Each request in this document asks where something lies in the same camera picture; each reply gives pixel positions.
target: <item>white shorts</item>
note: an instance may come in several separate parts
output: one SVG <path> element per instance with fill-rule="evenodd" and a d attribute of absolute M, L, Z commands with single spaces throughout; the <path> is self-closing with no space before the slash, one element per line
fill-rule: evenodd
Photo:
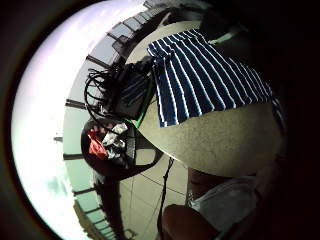
<path fill-rule="evenodd" d="M 255 209 L 258 199 L 254 181 L 255 177 L 251 176 L 233 178 L 190 201 L 191 207 L 216 230 L 227 230 Z"/>

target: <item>tiled floor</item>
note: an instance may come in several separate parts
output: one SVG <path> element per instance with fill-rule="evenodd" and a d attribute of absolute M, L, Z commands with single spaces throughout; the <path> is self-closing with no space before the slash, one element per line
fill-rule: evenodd
<path fill-rule="evenodd" d="M 138 165 L 152 161 L 154 154 L 151 150 L 139 151 L 137 154 Z M 136 232 L 136 240 L 153 240 L 156 237 L 163 175 L 167 170 L 168 161 L 169 157 L 163 155 L 153 168 L 120 183 L 120 203 L 124 229 Z M 186 190 L 187 168 L 178 161 L 174 161 L 167 181 L 164 207 L 173 203 L 184 205 Z"/>

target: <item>wire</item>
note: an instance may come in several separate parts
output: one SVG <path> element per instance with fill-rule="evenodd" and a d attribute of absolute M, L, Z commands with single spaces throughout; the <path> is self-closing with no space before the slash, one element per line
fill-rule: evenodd
<path fill-rule="evenodd" d="M 168 175 L 169 175 L 169 171 L 170 168 L 173 165 L 173 158 L 169 158 L 169 164 L 168 164 L 168 168 L 167 171 L 165 173 L 165 175 L 163 176 L 164 179 L 164 183 L 163 183 L 163 189 L 162 189 L 162 198 L 161 198 L 161 205 L 160 205 L 160 210 L 159 210 L 159 215 L 158 215 L 158 221 L 157 221 L 157 227 L 158 227 L 158 232 L 160 235 L 160 239 L 163 240 L 163 231 L 162 231 L 162 209 L 163 209 L 163 204 L 164 204 L 164 200 L 166 198 L 166 188 L 167 188 L 167 179 L 168 179 Z"/>

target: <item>round table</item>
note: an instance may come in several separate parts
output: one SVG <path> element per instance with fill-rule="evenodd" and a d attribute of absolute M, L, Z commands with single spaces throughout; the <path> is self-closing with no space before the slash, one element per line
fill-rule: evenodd
<path fill-rule="evenodd" d="M 133 49 L 127 63 L 147 56 L 151 42 L 199 25 L 200 21 L 184 21 L 156 29 Z M 188 167 L 226 177 L 256 173 L 275 159 L 281 144 L 269 103 L 210 112 L 160 128 L 157 103 L 151 101 L 139 131 L 161 151 Z"/>

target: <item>striped towel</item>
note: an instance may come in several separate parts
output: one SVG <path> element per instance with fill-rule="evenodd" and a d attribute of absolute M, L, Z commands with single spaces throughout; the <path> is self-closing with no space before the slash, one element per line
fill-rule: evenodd
<path fill-rule="evenodd" d="M 147 51 L 154 57 L 160 127 L 258 102 L 271 102 L 284 127 L 270 86 L 253 68 L 221 56 L 196 29 L 154 41 Z"/>

